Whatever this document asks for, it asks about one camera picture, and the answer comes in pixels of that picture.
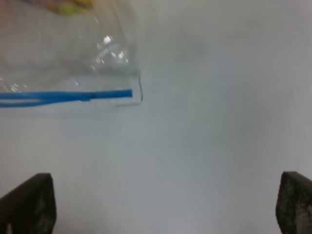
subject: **transparent plastic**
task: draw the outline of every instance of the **transparent plastic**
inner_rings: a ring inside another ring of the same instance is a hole
[[[127,23],[126,38],[121,8],[114,0],[93,0],[89,11],[61,15],[0,0],[0,107],[94,98],[139,103],[136,47],[128,36],[134,27]]]

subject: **blue plastic strip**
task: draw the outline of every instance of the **blue plastic strip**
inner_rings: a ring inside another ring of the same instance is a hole
[[[32,107],[68,101],[90,101],[91,99],[132,98],[132,90],[101,92],[29,92],[0,93],[2,100],[37,100],[28,102],[0,102],[0,107]]]

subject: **white background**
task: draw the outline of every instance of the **white background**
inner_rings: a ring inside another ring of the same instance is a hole
[[[131,4],[144,102],[0,110],[0,195],[51,172],[57,234],[280,233],[282,172],[312,178],[312,4]]]

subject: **blue zipper seal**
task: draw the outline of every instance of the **blue zipper seal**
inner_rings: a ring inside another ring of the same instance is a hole
[[[36,100],[24,102],[0,102],[0,107],[33,107],[69,101],[90,101],[92,99],[132,98],[131,89],[100,92],[29,92],[0,93],[0,100]]]

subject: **clear plastic bag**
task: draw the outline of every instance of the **clear plastic bag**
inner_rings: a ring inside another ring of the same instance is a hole
[[[135,46],[119,4],[93,0],[90,10],[62,15],[25,1],[0,0],[0,107],[141,101]]]

